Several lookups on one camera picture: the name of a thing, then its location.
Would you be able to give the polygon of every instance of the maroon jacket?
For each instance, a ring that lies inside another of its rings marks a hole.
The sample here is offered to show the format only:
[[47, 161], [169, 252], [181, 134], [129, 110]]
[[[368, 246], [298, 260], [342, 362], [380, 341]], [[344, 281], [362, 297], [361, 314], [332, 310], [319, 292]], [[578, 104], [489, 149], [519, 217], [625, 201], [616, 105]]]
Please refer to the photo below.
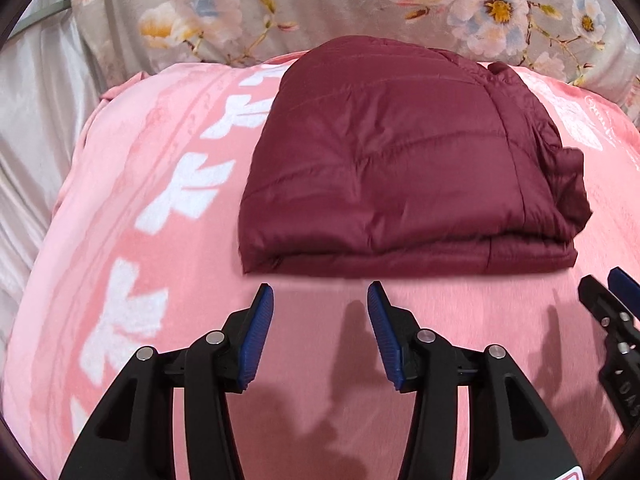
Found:
[[575, 263], [580, 150], [503, 63], [348, 36], [295, 62], [242, 197], [244, 272], [416, 277]]

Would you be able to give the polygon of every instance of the ribbed blue pad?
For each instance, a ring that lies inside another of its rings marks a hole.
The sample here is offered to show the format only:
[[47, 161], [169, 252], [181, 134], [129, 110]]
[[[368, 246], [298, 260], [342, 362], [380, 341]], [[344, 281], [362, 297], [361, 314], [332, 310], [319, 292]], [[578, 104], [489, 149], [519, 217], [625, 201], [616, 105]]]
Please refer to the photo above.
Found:
[[607, 280], [609, 290], [640, 319], [640, 285], [638, 285], [624, 270], [616, 267], [611, 269]]
[[239, 350], [238, 383], [243, 390], [246, 390], [249, 383], [255, 379], [272, 317], [273, 289], [268, 286], [260, 298], [254, 318]]
[[367, 291], [367, 310], [378, 342], [382, 364], [385, 365], [386, 378], [394, 384], [396, 390], [400, 390], [404, 384], [402, 352], [383, 307], [382, 298], [374, 285], [369, 285]]

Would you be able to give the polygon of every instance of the silver screw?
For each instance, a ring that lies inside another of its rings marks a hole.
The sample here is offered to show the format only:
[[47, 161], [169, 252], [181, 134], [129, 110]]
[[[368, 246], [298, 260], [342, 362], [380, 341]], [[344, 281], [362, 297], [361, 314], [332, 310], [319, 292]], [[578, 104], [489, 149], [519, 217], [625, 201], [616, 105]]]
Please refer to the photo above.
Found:
[[496, 359], [502, 359], [507, 355], [507, 351], [500, 345], [491, 345], [489, 346], [489, 355]]
[[420, 330], [418, 340], [423, 343], [433, 343], [436, 341], [436, 335], [431, 330]]
[[141, 361], [146, 361], [154, 356], [154, 349], [151, 346], [143, 346], [136, 352], [136, 357]]
[[220, 330], [214, 330], [209, 332], [205, 339], [210, 345], [219, 345], [225, 340], [225, 335]]

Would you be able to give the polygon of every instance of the pink bedsheet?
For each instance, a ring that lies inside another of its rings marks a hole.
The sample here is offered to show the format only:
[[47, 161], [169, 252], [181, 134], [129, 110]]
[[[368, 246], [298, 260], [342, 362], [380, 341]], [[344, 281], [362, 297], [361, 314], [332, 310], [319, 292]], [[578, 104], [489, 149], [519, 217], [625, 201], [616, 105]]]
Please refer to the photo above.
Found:
[[[236, 222], [252, 150], [282, 66], [171, 67], [108, 92], [85, 127], [8, 351], [2, 400], [49, 479], [136, 348], [188, 346], [249, 305]], [[565, 144], [585, 155], [593, 218], [578, 261], [555, 274], [386, 280], [391, 301], [453, 344], [506, 346], [587, 472], [620, 428], [597, 381], [604, 332], [578, 303], [580, 277], [640, 276], [640, 138], [615, 106], [525, 69]], [[275, 314], [258, 376], [230, 412], [248, 480], [388, 480], [413, 396], [384, 375], [368, 282], [269, 276]], [[175, 408], [176, 463], [187, 479]], [[464, 475], [460, 422], [456, 480]]]

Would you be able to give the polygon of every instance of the white satin fabric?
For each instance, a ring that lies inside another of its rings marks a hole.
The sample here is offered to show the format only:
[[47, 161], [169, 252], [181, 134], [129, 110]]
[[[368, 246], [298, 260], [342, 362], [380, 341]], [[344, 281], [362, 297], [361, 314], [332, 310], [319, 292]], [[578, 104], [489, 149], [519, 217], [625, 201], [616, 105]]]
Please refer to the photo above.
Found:
[[[34, 0], [23, 18], [60, 0]], [[0, 381], [22, 292], [100, 82], [71, 10], [0, 52]]]

